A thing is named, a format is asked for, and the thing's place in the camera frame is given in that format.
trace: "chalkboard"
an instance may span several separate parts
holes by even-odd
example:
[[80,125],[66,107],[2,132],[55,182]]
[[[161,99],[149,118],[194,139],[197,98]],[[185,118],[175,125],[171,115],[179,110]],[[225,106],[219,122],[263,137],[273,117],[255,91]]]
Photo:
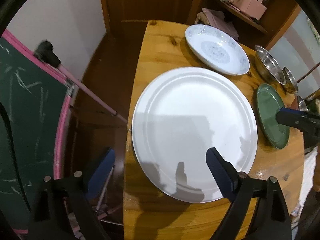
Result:
[[68,87],[0,38],[0,102],[10,120],[23,191],[0,120],[0,209],[13,228],[27,229],[39,183],[53,175],[53,156],[60,112]]

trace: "metal bowl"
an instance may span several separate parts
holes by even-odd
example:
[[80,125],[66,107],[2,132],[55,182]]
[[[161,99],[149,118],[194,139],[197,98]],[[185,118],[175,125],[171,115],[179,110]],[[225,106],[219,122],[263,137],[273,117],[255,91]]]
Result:
[[299,91],[298,85],[291,71],[288,68],[284,67],[282,72],[284,74],[284,78],[286,81],[285,84],[283,85],[284,89],[290,94],[297,93]]
[[285,77],[277,61],[270,55],[265,48],[256,45],[256,55],[254,56],[254,63],[257,71],[262,78],[268,83],[279,82],[285,84]]
[[301,96],[297,96],[298,109],[300,111],[308,112],[307,105]]

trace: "wooden floor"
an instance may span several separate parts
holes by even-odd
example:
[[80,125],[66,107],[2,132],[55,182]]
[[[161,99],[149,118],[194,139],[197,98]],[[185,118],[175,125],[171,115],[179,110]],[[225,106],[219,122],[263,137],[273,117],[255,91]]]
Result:
[[[128,118],[134,75],[147,23],[133,23],[122,38],[110,34],[101,41],[83,77],[83,83],[98,97]],[[116,152],[116,167],[108,187],[107,204],[111,207],[123,200],[123,170],[126,124],[111,116],[89,96],[79,91],[67,137],[65,176],[83,171],[90,160],[106,147]],[[122,222],[122,209],[111,218]]]

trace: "wooden tabletop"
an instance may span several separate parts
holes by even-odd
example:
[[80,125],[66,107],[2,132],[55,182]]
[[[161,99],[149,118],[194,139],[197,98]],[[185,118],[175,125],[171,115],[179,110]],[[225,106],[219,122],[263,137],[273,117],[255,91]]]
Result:
[[[132,90],[128,128],[131,128],[132,115],[136,102],[145,87],[158,75],[173,68],[204,65],[188,47],[184,33],[188,26],[151,20],[144,35],[137,71]],[[255,52],[243,46],[250,62]],[[246,96],[256,115],[253,103],[254,92],[264,83],[259,74],[250,65],[250,70],[242,76],[227,76]],[[286,94],[280,85],[275,87],[286,106],[294,95]],[[258,148],[249,175],[253,178],[267,179],[273,175],[278,178],[288,210],[291,212],[298,202],[302,182],[304,148],[303,135],[290,129],[288,145],[277,150],[263,135],[259,121]],[[134,157],[131,132],[127,135],[125,174],[124,174],[124,239],[209,239],[222,218],[229,201],[220,199],[210,203],[186,203],[162,193],[146,177]],[[238,234],[244,237],[256,201],[251,201],[247,216]]]

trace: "green plate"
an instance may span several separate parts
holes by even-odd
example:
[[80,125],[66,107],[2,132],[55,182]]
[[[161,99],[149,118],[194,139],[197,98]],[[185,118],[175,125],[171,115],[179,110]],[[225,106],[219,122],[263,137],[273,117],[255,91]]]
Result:
[[290,128],[278,124],[276,114],[285,107],[278,92],[268,84],[262,84],[257,90],[257,109],[262,130],[270,143],[277,149],[284,148],[289,140]]

